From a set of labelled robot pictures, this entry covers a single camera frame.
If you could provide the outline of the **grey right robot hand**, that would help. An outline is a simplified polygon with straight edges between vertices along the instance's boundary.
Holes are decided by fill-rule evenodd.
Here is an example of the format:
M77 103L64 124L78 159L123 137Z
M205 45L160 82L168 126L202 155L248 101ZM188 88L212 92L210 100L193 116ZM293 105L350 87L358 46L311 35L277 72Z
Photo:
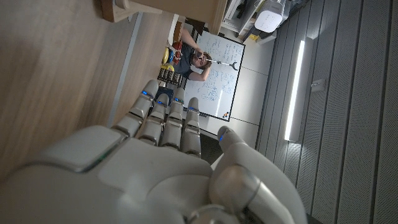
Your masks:
M1 184L2 223L306 223L287 176L231 128L201 158L197 98L151 80L111 128L56 142Z

